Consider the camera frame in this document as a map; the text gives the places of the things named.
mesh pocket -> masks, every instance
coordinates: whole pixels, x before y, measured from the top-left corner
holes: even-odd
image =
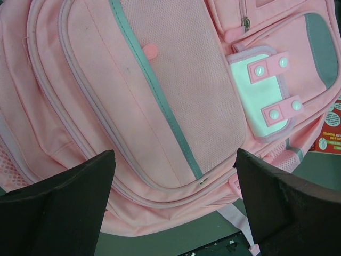
[[[245,139],[245,118],[232,88],[216,31],[204,6],[193,1],[122,0],[168,104],[201,171],[233,155]]]
[[[291,173],[299,166],[300,162],[297,154],[291,150],[287,150],[286,147],[286,142],[284,141],[269,152],[269,155],[273,158],[270,164]]]
[[[19,172],[15,169],[12,161],[0,145],[0,174],[5,177],[6,186],[19,189],[28,186],[27,182],[22,178]]]

pink strap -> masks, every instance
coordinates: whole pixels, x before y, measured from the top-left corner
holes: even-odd
[[[294,96],[286,100],[282,100],[273,105],[262,109],[262,114],[268,127],[288,120],[301,114],[304,111],[300,97]]]
[[[277,76],[290,69],[289,53],[282,52],[247,65],[251,83]]]
[[[254,243],[247,217],[242,214],[233,204],[228,204],[217,211],[221,214],[221,216],[223,216],[226,220],[243,232],[245,238],[250,244],[249,251],[253,256],[257,256],[260,253],[259,246]]]

white snap button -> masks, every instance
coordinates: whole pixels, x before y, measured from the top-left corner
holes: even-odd
[[[302,108],[302,103],[300,103],[298,100],[294,100],[291,106],[294,110],[300,110]]]
[[[272,120],[277,120],[279,118],[279,112],[275,109],[272,109],[269,115]]]
[[[263,66],[257,66],[255,68],[255,74],[256,76],[263,76],[265,72],[265,68]]]
[[[288,58],[286,57],[282,57],[280,60],[279,60],[279,65],[281,66],[281,68],[285,68],[287,65],[288,65]]]

white strap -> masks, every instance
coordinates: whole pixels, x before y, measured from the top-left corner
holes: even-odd
[[[253,256],[260,253],[259,246],[254,243],[252,238],[252,233],[247,217],[242,214],[237,207],[233,204],[228,204],[227,206],[217,210],[226,220],[231,222],[236,228],[243,232],[245,238],[250,244],[250,252]]]

snap button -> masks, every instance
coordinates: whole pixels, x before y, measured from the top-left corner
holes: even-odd
[[[279,66],[280,66],[281,68],[287,67],[287,66],[288,66],[288,58],[286,58],[286,57],[280,58],[280,60],[279,60]]]
[[[263,66],[257,66],[255,68],[255,74],[256,76],[263,76],[265,72],[265,68]]]
[[[272,109],[270,112],[269,112],[269,116],[272,120],[277,120],[279,118],[279,112],[275,109]]]
[[[300,103],[298,100],[294,100],[291,106],[294,110],[300,110],[302,108],[302,103]]]
[[[152,60],[158,55],[158,47],[154,44],[147,44],[142,50],[147,60]]]

